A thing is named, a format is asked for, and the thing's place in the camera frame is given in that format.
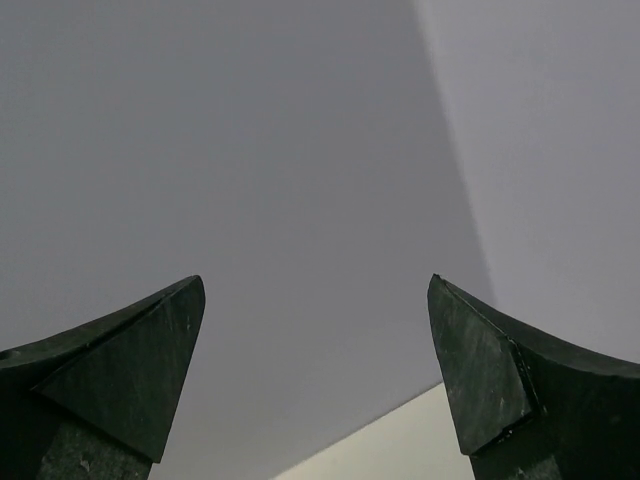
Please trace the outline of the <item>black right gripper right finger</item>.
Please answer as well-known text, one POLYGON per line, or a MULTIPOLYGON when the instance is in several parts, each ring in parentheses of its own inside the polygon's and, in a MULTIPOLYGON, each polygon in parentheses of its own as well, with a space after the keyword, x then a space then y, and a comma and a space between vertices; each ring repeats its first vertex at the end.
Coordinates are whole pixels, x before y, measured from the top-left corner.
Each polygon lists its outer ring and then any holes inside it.
POLYGON ((638 478, 638 364, 529 326, 438 275, 427 308, 475 478, 638 478))

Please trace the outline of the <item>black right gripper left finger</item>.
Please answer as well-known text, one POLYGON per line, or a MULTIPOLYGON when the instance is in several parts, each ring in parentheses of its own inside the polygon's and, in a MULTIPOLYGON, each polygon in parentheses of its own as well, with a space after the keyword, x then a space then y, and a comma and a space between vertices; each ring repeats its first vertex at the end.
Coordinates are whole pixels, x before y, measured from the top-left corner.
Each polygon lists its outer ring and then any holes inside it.
POLYGON ((167 445, 205 305, 193 275, 2 351, 2 478, 148 478, 167 445))

